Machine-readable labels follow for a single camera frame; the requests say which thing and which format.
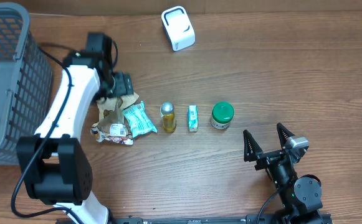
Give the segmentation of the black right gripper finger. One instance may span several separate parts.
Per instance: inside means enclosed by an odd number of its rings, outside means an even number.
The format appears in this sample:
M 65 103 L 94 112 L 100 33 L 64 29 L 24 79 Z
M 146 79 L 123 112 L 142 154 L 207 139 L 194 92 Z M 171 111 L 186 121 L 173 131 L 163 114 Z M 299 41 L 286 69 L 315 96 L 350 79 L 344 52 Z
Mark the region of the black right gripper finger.
M 255 141 L 254 137 L 251 135 L 248 130 L 243 131 L 244 137 L 244 161 L 252 162 L 256 161 L 261 154 L 263 154 L 263 150 Z
M 277 123 L 277 132 L 280 140 L 280 146 L 282 149 L 291 149 L 291 145 L 288 141 L 289 137 L 293 137 L 294 133 L 289 131 L 282 123 Z

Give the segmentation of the teal white large packet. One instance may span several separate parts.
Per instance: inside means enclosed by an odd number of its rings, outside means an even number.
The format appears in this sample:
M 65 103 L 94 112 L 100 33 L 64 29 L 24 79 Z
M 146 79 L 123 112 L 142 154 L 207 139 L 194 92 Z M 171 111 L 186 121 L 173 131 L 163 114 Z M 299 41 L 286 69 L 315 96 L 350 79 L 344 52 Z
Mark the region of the teal white large packet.
M 130 126 L 132 138 L 137 138 L 138 136 L 148 134 L 150 132 L 157 132 L 157 128 L 145 112 L 144 101 L 124 109 L 123 115 Z

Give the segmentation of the brown snack package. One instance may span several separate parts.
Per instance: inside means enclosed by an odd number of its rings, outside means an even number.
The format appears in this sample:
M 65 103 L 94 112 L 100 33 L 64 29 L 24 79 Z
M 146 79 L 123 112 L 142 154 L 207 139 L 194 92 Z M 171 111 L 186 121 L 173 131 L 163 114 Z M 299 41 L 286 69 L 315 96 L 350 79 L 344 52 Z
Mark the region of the brown snack package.
M 131 131 L 125 124 L 122 111 L 134 104 L 139 95 L 123 95 L 118 98 L 100 98 L 96 101 L 99 120 L 90 128 L 97 142 L 110 141 L 127 146 L 133 145 Z

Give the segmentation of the green lid white jar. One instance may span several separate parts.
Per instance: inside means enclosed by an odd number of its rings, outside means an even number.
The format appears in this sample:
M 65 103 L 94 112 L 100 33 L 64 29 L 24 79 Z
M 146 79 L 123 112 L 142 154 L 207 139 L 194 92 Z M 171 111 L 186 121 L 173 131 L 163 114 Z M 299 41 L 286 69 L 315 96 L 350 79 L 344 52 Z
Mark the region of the green lid white jar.
M 234 117 L 233 106 L 225 101 L 214 105 L 211 113 L 210 122 L 216 129 L 227 129 Z

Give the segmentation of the yellow bottle with silver cap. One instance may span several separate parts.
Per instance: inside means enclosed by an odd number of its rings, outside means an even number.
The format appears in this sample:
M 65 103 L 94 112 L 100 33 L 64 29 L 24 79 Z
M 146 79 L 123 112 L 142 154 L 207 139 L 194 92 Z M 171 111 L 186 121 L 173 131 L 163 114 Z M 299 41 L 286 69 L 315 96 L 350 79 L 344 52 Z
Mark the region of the yellow bottle with silver cap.
M 176 129 L 174 106 L 170 102 L 164 102 L 160 108 L 163 129 L 167 133 L 173 133 Z

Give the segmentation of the teal white small packet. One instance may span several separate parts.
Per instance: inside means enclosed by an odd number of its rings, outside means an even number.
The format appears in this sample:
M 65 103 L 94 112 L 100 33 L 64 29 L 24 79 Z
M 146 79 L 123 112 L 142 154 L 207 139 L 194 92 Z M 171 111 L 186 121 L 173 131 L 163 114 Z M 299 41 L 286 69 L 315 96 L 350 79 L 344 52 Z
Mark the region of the teal white small packet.
M 198 108 L 196 105 L 189 105 L 188 108 L 188 127 L 190 132 L 198 131 Z

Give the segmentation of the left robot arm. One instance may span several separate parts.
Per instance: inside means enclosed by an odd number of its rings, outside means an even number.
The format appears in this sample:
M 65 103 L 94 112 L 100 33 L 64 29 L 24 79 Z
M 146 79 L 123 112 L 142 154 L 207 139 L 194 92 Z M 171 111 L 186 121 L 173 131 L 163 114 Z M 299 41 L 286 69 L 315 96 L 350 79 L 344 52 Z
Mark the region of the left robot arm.
M 62 80 L 54 101 L 33 136 L 16 145 L 21 168 L 11 196 L 12 213 L 32 218 L 63 211 L 72 223 L 114 223 L 109 208 L 92 192 L 92 167 L 80 136 L 91 102 L 133 93 L 130 75 L 114 72 L 118 47 L 111 37 L 90 32 L 83 50 L 58 61 Z

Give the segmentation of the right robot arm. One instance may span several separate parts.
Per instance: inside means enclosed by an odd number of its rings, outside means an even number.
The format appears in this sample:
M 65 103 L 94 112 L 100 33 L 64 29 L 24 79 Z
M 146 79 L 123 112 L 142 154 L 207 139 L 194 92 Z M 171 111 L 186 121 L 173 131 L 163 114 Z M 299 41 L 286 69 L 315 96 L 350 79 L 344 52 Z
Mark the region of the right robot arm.
M 243 131 L 244 161 L 255 162 L 255 170 L 264 170 L 276 188 L 256 217 L 250 219 L 256 223 L 325 223 L 330 218 L 320 214 L 323 207 L 320 179 L 311 174 L 299 177 L 294 168 L 308 151 L 308 139 L 297 137 L 282 123 L 277 124 L 277 132 L 281 149 L 264 152 L 253 135 Z M 276 196 L 280 197 L 283 208 L 265 218 L 263 212 Z

